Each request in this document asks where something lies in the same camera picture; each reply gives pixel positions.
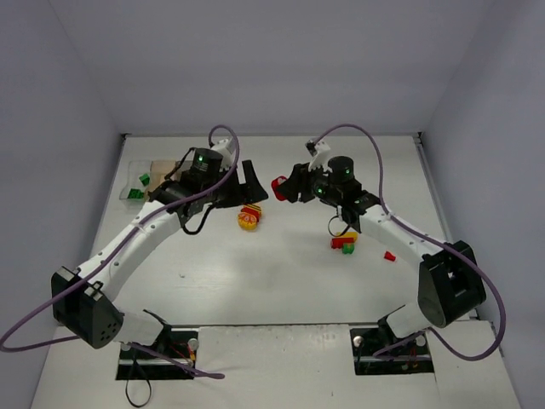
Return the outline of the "red flower print lego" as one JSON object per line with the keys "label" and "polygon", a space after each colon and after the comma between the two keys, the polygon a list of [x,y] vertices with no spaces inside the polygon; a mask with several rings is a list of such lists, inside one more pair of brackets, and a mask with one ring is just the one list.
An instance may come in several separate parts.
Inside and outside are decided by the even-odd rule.
{"label": "red flower print lego", "polygon": [[271,182],[271,188],[272,188],[273,194],[278,201],[287,200],[287,198],[279,190],[280,186],[286,181],[287,181],[287,178],[285,176],[278,176],[277,178],[273,179]]}

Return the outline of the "small green lego brick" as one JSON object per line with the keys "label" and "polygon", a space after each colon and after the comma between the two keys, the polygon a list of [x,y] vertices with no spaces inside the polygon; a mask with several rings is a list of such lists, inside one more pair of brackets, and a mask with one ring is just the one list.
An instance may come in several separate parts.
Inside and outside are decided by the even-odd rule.
{"label": "small green lego brick", "polygon": [[150,181],[151,181],[150,175],[147,174],[147,173],[144,173],[144,174],[140,175],[139,176],[139,181],[140,181],[142,186],[144,186],[144,187],[148,186]]}

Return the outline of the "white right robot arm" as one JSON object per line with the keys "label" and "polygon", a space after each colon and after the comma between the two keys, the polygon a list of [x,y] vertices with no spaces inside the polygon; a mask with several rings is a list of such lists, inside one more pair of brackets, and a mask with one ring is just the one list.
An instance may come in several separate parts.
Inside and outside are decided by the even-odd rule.
{"label": "white right robot arm", "polygon": [[430,326],[444,328],[486,300],[483,280],[470,266],[386,214],[379,198],[355,179],[351,158],[334,157],[328,166],[310,170],[296,164],[276,191],[291,203],[319,199],[335,208],[350,228],[385,245],[416,271],[416,300],[381,319],[386,332],[402,339]]}

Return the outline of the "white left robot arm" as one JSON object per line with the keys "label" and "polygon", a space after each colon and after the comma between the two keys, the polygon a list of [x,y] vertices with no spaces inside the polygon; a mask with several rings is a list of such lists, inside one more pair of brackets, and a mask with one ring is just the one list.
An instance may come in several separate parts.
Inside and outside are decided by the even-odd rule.
{"label": "white left robot arm", "polygon": [[166,324],[150,313],[131,314],[114,302],[135,270],[202,210],[232,208],[267,199],[251,160],[238,178],[234,156],[221,147],[197,148],[190,167],[166,176],[139,214],[102,251],[77,270],[51,277],[54,318],[94,349],[111,342],[154,344]]}

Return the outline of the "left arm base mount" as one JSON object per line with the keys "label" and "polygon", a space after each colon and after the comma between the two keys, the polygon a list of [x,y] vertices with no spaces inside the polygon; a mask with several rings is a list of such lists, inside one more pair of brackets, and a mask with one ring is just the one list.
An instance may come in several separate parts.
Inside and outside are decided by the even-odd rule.
{"label": "left arm base mount", "polygon": [[[188,345],[188,343],[195,345],[195,340],[199,340],[197,328],[174,328],[166,346],[149,346],[149,349],[186,366],[195,366],[198,354],[196,351],[191,351]],[[193,380],[194,376],[169,361],[160,360],[152,354],[137,349],[120,349],[115,379],[117,381],[146,379],[150,381],[170,381]]]}

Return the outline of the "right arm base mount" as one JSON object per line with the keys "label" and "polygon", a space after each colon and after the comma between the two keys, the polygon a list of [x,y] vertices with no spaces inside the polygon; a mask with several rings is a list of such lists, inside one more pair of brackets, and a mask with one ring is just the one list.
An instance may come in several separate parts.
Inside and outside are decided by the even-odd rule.
{"label": "right arm base mount", "polygon": [[434,373],[427,338],[422,332],[407,339],[389,338],[379,327],[349,330],[356,376]]}

